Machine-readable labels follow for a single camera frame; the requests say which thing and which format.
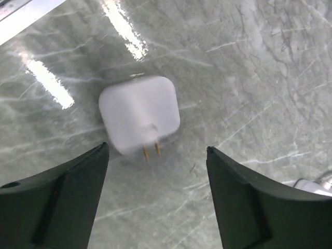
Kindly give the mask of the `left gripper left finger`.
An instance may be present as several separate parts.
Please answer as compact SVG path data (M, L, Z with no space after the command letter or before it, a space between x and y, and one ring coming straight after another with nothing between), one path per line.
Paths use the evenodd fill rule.
M87 248L108 161L102 143L1 186L1 248Z

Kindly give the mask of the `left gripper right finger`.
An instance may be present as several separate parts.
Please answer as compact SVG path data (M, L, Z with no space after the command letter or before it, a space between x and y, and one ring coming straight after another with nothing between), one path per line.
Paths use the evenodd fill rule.
M207 148L223 248L331 248L331 197L276 182Z

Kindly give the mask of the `white rounded charger plug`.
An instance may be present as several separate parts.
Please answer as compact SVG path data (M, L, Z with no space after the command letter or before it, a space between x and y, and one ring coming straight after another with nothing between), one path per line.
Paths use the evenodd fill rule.
M106 87L99 110L109 141L122 155L155 147L181 124L174 83L163 76L146 76Z

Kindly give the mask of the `white power strip coloured sockets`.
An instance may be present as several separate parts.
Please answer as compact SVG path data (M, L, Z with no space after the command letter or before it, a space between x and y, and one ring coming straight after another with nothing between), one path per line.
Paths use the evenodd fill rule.
M299 179L294 188L300 189L306 192L315 193L318 195L332 196L331 193L331 177L319 180L318 182L309 181L306 179Z

